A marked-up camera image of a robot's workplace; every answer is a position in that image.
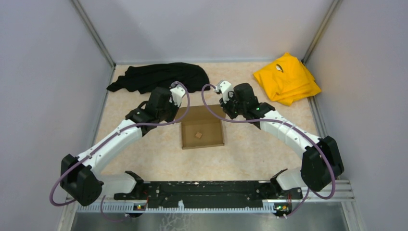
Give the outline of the brown cardboard paper box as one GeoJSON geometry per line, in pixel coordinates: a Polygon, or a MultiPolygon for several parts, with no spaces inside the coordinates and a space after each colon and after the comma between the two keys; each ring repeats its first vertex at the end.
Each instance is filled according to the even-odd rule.
{"type": "Polygon", "coordinates": [[[175,119],[188,112],[180,121],[181,148],[183,150],[225,145],[222,118],[226,117],[223,109],[218,105],[205,107],[191,106],[189,110],[182,107],[178,110],[175,119]],[[195,137],[197,132],[202,133],[200,139],[195,137]]]}

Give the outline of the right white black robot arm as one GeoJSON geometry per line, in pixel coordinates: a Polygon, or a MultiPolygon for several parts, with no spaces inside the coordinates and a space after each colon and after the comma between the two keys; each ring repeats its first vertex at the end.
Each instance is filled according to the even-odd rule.
{"type": "Polygon", "coordinates": [[[334,138],[321,138],[299,128],[269,103],[259,102],[249,83],[233,86],[222,80],[214,91],[221,95],[219,103],[230,122],[242,116],[247,123],[284,142],[302,159],[300,167],[283,170],[272,178],[271,193],[276,198],[284,198],[293,188],[308,187],[319,192],[344,172],[334,138]]]}

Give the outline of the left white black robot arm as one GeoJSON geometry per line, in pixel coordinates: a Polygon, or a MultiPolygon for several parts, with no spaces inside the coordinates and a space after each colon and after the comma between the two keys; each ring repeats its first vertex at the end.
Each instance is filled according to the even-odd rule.
{"type": "Polygon", "coordinates": [[[132,143],[159,126],[178,122],[176,115],[183,98],[189,98],[187,88],[173,82],[169,88],[155,88],[147,101],[131,110],[115,129],[96,145],[61,162],[58,184],[75,202],[88,206],[103,196],[127,194],[132,199],[143,196],[144,186],[136,174],[127,171],[117,175],[102,175],[105,167],[132,143]]]}

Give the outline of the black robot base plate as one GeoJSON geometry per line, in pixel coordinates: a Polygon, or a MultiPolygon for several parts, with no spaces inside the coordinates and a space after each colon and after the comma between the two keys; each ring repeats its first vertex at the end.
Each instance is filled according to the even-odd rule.
{"type": "Polygon", "coordinates": [[[260,208],[263,200],[303,199],[302,190],[283,191],[270,181],[150,181],[139,183],[129,193],[116,193],[115,200],[146,200],[148,208],[260,208]]]}

